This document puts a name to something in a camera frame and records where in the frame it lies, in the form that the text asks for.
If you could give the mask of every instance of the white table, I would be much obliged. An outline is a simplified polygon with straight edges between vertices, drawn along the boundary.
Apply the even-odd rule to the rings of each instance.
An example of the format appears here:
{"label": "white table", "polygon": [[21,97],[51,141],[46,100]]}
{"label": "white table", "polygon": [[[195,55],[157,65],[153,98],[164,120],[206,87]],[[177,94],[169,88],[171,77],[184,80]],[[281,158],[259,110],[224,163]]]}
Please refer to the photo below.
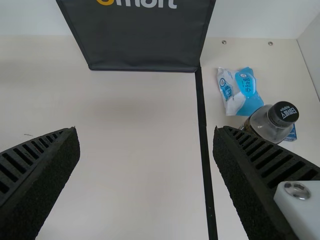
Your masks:
{"label": "white table", "polygon": [[212,155],[215,126],[238,128],[246,117],[225,116],[217,68],[251,67],[265,104],[293,103],[297,141],[281,146],[320,166],[320,103],[298,43],[293,39],[207,38],[201,56],[212,187],[219,240],[248,239]]}
{"label": "white table", "polygon": [[90,71],[73,37],[0,38],[0,150],[76,126],[37,240],[207,240],[195,75]]}

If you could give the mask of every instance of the plastic bag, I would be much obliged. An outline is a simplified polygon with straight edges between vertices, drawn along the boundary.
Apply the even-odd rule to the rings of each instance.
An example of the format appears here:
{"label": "plastic bag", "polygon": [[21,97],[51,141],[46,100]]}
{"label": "plastic bag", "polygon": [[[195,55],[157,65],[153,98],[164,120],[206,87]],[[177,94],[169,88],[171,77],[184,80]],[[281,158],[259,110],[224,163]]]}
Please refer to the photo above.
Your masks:
{"label": "plastic bag", "polygon": [[219,67],[217,80],[227,116],[250,116],[264,105],[250,67],[240,71]]}

